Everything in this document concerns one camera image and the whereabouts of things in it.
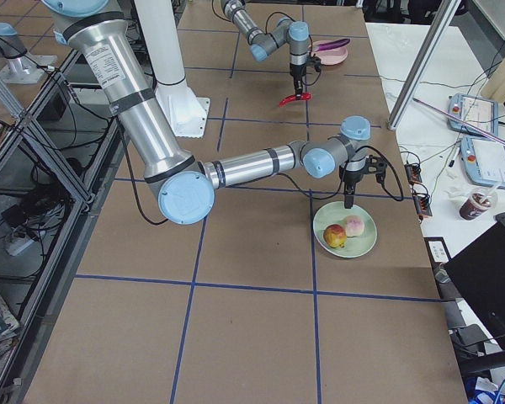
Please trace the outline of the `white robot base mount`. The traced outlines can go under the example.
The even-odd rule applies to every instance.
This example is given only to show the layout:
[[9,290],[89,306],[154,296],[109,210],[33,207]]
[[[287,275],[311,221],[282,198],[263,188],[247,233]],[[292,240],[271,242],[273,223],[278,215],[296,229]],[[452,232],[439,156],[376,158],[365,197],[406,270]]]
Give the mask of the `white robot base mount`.
[[135,6],[151,61],[157,101],[174,135],[201,138],[210,100],[197,97],[187,83],[172,3],[138,0]]

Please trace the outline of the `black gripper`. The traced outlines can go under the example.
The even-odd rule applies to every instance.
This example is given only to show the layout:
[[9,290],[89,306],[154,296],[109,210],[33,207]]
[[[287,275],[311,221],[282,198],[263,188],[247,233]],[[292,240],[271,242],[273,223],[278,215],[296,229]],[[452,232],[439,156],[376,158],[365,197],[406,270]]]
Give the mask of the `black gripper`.
[[316,72],[320,72],[321,59],[310,52],[302,55],[290,54],[290,75],[293,77],[295,96],[303,94],[303,77],[309,66],[312,66]]
[[386,160],[383,157],[368,155],[358,161],[345,162],[339,167],[339,177],[344,186],[344,208],[351,209],[354,205],[354,194],[357,184],[365,175],[374,174],[376,182],[385,182]]

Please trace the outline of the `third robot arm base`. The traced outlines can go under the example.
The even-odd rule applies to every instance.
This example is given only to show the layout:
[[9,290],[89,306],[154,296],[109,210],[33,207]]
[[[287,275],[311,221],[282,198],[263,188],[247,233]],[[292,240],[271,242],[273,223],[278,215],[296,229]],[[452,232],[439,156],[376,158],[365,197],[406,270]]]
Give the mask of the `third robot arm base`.
[[8,23],[0,22],[0,59],[6,66],[0,71],[0,78],[10,84],[36,84],[44,72],[36,66],[31,55],[20,39],[16,29]]

